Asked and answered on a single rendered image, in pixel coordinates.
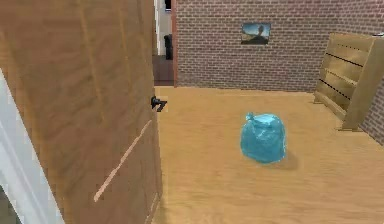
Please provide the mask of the black bin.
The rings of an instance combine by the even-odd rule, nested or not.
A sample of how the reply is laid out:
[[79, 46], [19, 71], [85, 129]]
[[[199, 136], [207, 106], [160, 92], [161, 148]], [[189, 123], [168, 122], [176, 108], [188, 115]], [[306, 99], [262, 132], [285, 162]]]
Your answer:
[[173, 60], [172, 34], [164, 35], [166, 60]]

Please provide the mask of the blue plastic garbage bag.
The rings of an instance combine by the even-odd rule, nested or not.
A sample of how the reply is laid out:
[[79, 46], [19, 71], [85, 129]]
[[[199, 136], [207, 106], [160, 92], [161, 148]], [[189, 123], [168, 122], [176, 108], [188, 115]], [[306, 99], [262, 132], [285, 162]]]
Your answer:
[[286, 156], [286, 132], [275, 114], [247, 113], [241, 130], [241, 152], [262, 164], [276, 163]]

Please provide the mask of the brown wooden room door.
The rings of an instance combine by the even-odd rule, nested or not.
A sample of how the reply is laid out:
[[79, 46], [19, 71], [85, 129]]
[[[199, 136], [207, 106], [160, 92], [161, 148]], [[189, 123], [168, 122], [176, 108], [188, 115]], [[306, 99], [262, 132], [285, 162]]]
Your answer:
[[22, 224], [151, 224], [153, 0], [0, 0], [0, 185]]

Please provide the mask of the light wooden shelf unit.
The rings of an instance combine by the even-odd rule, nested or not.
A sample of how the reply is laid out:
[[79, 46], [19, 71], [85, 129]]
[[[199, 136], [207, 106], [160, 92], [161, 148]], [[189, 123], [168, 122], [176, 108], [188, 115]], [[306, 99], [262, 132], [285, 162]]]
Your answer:
[[384, 77], [384, 37], [331, 33], [314, 91], [314, 102], [355, 131], [365, 119]]

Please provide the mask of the framed landscape wall picture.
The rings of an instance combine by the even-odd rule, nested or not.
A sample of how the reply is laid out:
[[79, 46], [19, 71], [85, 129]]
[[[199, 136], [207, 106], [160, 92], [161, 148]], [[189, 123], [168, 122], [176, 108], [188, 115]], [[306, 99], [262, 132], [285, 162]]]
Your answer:
[[267, 45], [271, 31], [270, 23], [247, 22], [241, 26], [241, 43]]

